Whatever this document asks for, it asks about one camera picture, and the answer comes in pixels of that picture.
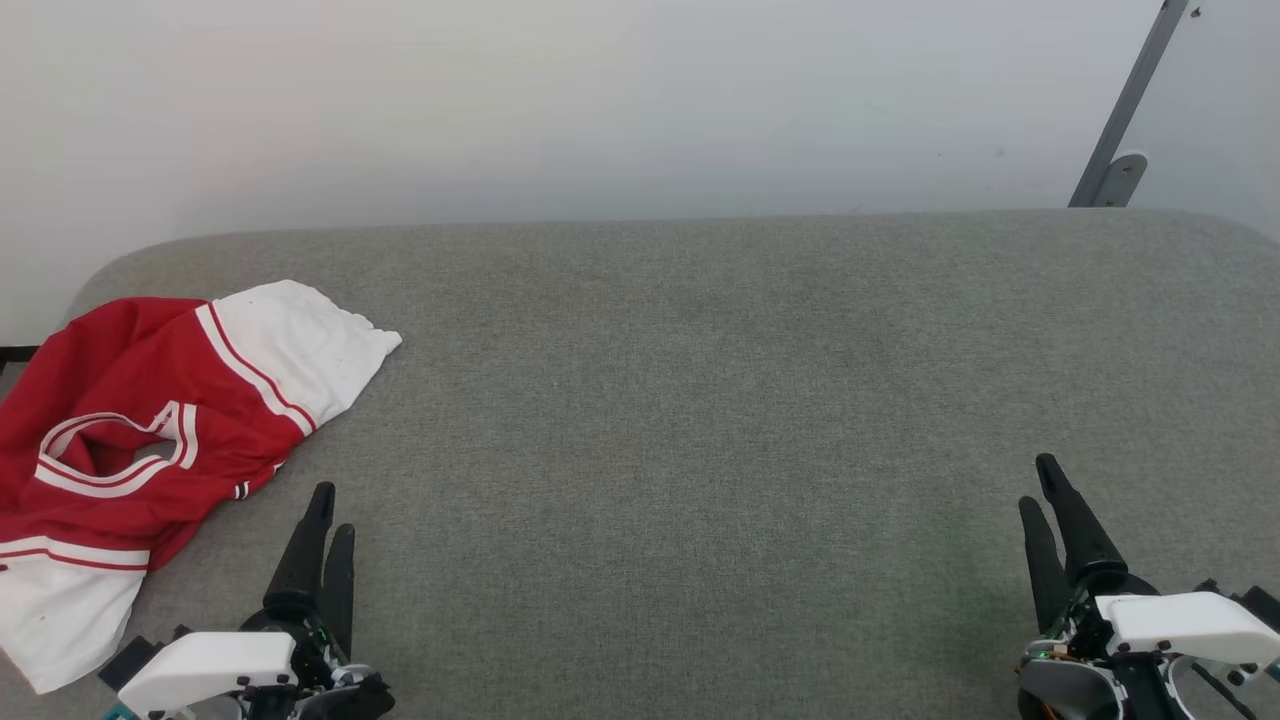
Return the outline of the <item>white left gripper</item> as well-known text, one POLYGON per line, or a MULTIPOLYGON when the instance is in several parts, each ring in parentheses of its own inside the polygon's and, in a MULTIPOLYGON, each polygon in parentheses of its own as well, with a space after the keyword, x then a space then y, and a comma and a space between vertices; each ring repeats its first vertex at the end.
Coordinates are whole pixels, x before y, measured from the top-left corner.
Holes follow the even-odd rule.
POLYGON ((238 630, 192 632, 169 646, 179 669, 138 675, 104 720, 385 720, 390 685, 352 656, 355 544, 342 524, 329 544, 337 488, 321 482, 296 523, 264 594, 238 630))

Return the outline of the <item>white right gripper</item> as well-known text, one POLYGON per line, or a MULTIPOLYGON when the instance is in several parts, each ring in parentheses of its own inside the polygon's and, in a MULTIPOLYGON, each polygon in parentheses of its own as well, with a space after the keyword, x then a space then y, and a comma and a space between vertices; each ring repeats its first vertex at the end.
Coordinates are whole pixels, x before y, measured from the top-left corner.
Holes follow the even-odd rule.
POLYGON ((1018 664, 1019 720, 1197 720, 1178 689, 1187 674, 1260 720, 1236 692, 1280 683, 1280 634, 1211 592, 1123 593, 1128 565, 1059 460, 1041 454, 1036 471, 1065 556, 1041 505, 1020 497, 1041 637, 1018 664))

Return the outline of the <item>red and white jersey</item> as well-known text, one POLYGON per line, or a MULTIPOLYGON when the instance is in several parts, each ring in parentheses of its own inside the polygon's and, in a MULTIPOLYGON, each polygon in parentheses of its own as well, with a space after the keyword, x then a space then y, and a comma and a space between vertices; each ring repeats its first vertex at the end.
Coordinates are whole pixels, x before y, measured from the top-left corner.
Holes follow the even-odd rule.
POLYGON ((50 336, 0 402, 0 653, 38 694, 101 667, 147 573, 401 341, 294 281, 119 299, 50 336))

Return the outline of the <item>grey metal post with foot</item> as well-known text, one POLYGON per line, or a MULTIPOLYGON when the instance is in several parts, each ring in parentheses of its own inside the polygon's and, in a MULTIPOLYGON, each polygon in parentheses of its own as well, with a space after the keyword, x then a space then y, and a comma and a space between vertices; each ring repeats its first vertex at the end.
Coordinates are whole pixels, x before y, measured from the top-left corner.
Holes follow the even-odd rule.
POLYGON ((1124 151, 1123 141, 1189 0, 1161 0, 1161 6, 1094 145, 1069 208, 1125 208, 1149 164, 1142 151, 1124 151))

